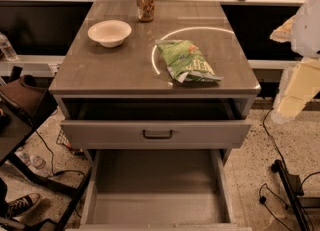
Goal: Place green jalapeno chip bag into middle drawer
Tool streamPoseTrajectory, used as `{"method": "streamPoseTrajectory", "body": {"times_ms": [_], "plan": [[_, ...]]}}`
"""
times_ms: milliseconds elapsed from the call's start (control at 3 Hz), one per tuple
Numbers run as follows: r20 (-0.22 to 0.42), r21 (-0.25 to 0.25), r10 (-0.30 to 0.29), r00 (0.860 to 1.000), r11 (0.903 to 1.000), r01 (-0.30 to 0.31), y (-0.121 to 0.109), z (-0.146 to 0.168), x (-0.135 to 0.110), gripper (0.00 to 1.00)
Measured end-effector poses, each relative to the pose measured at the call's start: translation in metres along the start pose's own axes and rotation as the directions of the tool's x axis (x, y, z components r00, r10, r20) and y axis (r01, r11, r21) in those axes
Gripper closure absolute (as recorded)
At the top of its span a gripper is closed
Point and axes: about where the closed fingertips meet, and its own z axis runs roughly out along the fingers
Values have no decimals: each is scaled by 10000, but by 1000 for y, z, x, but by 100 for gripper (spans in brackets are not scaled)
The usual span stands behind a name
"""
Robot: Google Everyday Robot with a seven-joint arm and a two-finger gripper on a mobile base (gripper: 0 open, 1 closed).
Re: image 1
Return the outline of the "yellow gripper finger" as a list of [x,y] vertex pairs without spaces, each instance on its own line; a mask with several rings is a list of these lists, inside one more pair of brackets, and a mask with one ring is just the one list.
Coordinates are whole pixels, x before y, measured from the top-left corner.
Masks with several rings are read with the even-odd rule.
[[278,124],[293,121],[320,92],[320,60],[304,57],[283,71],[271,119]]
[[295,16],[290,17],[282,25],[276,28],[270,35],[270,39],[279,43],[289,42],[291,40],[291,28]]

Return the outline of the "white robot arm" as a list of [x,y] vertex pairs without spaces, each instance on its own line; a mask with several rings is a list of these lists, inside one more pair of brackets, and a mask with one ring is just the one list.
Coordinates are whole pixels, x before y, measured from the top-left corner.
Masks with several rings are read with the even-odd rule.
[[270,39],[289,42],[291,50],[302,56],[294,67],[283,71],[273,104],[271,119],[284,124],[293,121],[320,92],[320,0],[306,0]]

